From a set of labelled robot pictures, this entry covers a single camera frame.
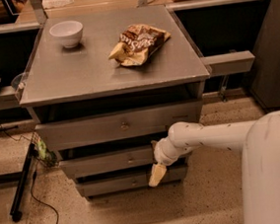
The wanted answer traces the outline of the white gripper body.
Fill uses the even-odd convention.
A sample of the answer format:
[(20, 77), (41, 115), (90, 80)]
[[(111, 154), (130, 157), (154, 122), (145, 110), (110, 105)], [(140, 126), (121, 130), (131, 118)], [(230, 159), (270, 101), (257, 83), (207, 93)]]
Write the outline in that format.
[(175, 147), (168, 137), (158, 141), (154, 148), (154, 158), (158, 164), (170, 166), (178, 160), (183, 153), (183, 149)]

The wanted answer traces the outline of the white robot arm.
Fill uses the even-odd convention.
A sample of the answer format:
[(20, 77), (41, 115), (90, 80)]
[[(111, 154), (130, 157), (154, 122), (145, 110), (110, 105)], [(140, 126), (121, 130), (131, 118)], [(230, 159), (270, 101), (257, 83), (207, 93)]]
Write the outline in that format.
[(280, 111), (254, 121), (204, 126), (177, 122), (154, 144), (149, 181), (155, 187), (167, 167), (201, 146), (240, 151), (244, 224), (280, 224)]

